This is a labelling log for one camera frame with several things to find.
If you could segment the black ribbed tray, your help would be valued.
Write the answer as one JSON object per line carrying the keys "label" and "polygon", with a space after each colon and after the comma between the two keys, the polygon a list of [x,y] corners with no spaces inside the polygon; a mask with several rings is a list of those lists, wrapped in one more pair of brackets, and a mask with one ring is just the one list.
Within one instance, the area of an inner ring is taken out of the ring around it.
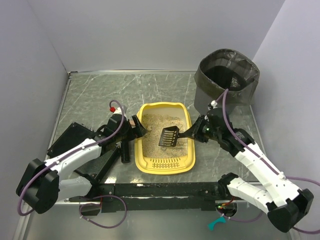
{"label": "black ribbed tray", "polygon": [[[73,122],[61,134],[61,136],[48,149],[49,158],[57,157],[64,152],[76,147],[86,138],[90,137],[94,130],[87,128],[82,124]],[[82,177],[86,177],[91,182],[99,183],[107,174],[114,162],[120,157],[121,149],[117,144],[109,151],[102,150],[101,155],[74,170],[74,172]]]}

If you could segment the black glitter microphone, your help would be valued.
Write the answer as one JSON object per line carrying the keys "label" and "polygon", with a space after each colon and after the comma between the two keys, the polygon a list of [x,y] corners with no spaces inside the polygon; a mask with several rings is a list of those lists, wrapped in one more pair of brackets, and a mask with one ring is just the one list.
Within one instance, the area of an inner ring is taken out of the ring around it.
{"label": "black glitter microphone", "polygon": [[128,164],[131,162],[130,159],[130,145],[128,141],[122,141],[120,144],[120,150],[121,150],[121,163],[122,164]]}

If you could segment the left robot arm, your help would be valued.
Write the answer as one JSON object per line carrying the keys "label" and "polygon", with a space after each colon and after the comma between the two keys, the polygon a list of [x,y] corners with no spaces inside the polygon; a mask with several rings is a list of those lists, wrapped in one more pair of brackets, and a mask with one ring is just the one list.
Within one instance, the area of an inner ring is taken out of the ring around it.
{"label": "left robot arm", "polygon": [[38,214],[47,212],[56,202],[86,196],[95,185],[88,175],[69,179],[69,175],[82,165],[115,149],[117,143],[128,143],[147,133],[136,115],[130,122],[120,113],[114,113],[107,124],[93,132],[86,130],[86,136],[79,140],[68,138],[63,143],[63,152],[45,161],[33,159],[27,165],[17,186],[19,196],[18,214],[26,216],[21,204],[27,203]]}

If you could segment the teal plastic piece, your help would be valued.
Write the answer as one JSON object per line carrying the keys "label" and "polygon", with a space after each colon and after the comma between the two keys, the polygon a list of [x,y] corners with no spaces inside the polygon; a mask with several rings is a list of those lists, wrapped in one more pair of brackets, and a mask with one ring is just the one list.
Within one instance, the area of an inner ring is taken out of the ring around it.
{"label": "teal plastic piece", "polygon": [[220,224],[220,223],[222,223],[222,224],[226,223],[226,219],[223,216],[221,216],[221,217],[217,218],[216,220],[214,220],[213,222],[209,223],[207,225],[207,227],[210,231],[213,231],[216,224]]}

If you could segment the black slotted litter scoop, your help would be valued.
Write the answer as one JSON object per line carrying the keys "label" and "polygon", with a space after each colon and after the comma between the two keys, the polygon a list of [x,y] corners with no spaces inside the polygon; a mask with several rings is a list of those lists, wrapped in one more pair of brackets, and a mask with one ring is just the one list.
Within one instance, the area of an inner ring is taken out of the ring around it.
{"label": "black slotted litter scoop", "polygon": [[193,138],[193,133],[191,129],[185,132],[180,132],[178,126],[170,126],[162,129],[160,140],[158,145],[160,147],[175,147],[177,145],[178,139],[181,138]]}

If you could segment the grey trash bin with bag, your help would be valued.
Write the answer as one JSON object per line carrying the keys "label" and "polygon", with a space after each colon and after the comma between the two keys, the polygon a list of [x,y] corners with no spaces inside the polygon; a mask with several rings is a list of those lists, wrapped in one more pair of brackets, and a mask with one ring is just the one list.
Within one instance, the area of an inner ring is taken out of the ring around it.
{"label": "grey trash bin with bag", "polygon": [[204,115],[208,104],[218,99],[226,89],[228,113],[236,106],[249,106],[253,103],[259,78],[259,68],[244,54],[228,48],[215,50],[201,60],[194,75],[194,107]]}

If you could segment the cat litter pellets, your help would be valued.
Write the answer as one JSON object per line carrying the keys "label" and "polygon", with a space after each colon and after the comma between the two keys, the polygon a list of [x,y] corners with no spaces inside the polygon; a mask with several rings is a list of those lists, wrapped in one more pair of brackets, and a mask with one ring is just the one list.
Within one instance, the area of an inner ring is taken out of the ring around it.
{"label": "cat litter pellets", "polygon": [[145,114],[142,116],[142,125],[147,133],[142,138],[143,155],[147,158],[178,158],[188,154],[188,140],[179,139],[175,147],[159,146],[163,128],[177,126],[182,132],[184,122],[178,117],[160,114]]}

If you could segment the yellow litter box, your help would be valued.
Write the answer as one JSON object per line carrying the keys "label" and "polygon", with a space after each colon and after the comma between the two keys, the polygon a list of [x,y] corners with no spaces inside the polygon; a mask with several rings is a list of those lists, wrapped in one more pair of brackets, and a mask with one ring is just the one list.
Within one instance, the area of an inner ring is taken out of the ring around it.
{"label": "yellow litter box", "polygon": [[[180,102],[155,102],[145,103],[137,113],[142,123],[142,117],[146,114],[168,115],[182,119],[184,128],[188,130],[192,126],[189,112]],[[142,138],[134,141],[134,157],[137,168],[147,174],[174,175],[189,171],[196,162],[195,141],[187,139],[187,155],[172,158],[150,158],[143,155]]]}

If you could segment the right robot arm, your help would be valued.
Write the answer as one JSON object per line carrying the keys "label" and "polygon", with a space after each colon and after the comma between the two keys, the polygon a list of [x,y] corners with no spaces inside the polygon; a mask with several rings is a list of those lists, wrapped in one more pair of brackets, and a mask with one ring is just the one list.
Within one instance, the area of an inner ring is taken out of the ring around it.
{"label": "right robot arm", "polygon": [[263,154],[259,145],[242,128],[233,128],[229,117],[221,108],[211,109],[207,115],[199,115],[192,125],[191,136],[199,142],[209,140],[242,163],[259,181],[258,188],[234,173],[219,180],[226,192],[241,198],[266,213],[272,225],[287,233],[310,211],[313,193],[301,189],[280,172]]}

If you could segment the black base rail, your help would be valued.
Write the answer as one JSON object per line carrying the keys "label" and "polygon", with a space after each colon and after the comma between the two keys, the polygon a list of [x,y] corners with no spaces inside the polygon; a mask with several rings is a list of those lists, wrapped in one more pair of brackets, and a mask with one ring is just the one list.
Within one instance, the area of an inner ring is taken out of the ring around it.
{"label": "black base rail", "polygon": [[95,186],[86,196],[75,196],[71,203],[101,203],[103,213],[128,211],[200,209],[215,211],[218,203],[232,196],[218,182],[170,183],[103,183]]}

